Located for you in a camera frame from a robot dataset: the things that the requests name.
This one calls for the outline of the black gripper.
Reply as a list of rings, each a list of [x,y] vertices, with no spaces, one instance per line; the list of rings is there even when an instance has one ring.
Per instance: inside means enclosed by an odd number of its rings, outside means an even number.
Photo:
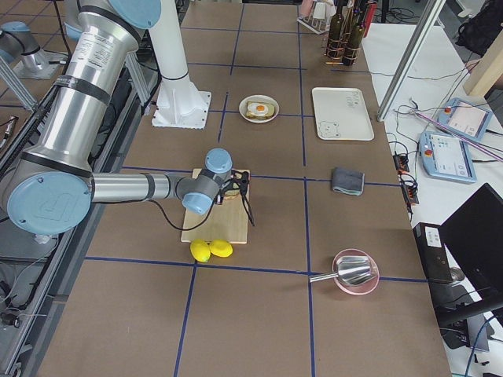
[[[225,188],[222,188],[217,196],[216,203],[222,205],[226,200],[235,199],[238,196],[238,184],[230,182]]]

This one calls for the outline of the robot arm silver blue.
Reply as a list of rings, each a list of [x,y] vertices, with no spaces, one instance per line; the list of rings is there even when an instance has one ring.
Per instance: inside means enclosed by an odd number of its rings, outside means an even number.
[[[153,123],[201,129],[211,95],[189,78],[172,1],[76,1],[79,39],[38,142],[1,182],[1,208],[18,228],[52,236],[77,226],[93,203],[179,199],[206,214],[228,184],[233,162],[222,148],[195,178],[95,173],[88,158],[127,56],[149,34],[161,85]]]
[[[13,71],[22,79],[51,79],[67,60],[64,53],[44,50],[21,21],[1,25],[1,57],[7,64],[17,62]]]

